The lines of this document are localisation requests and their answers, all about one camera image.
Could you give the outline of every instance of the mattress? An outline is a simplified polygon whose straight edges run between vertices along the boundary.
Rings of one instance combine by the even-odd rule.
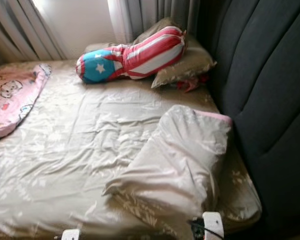
[[[149,231],[110,196],[101,196],[105,184],[133,161],[173,105],[218,112],[209,92],[152,90],[151,79],[86,85],[76,61],[47,63],[52,74],[33,109],[0,140],[0,236],[53,238],[80,228],[87,236],[117,239]],[[36,64],[4,68],[31,70]],[[250,191],[259,200],[252,184]]]

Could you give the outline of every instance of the wall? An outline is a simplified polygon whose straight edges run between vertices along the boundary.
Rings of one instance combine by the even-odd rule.
[[[107,0],[32,0],[68,59],[87,45],[116,42]]]

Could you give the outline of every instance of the headboard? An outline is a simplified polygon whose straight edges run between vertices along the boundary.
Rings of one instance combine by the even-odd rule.
[[[197,32],[218,62],[208,87],[234,121],[262,226],[299,231],[300,0],[202,0]]]

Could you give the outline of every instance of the pink blanket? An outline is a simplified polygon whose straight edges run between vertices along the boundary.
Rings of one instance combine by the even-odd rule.
[[[27,116],[50,74],[47,64],[39,64],[33,71],[0,71],[0,138],[10,134]]]

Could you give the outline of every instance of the gray curtain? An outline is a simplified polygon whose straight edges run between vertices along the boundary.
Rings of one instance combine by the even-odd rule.
[[[64,59],[31,0],[0,0],[0,58],[5,62]]]
[[[165,17],[196,35],[200,0],[108,0],[108,4],[119,42],[131,42]]]

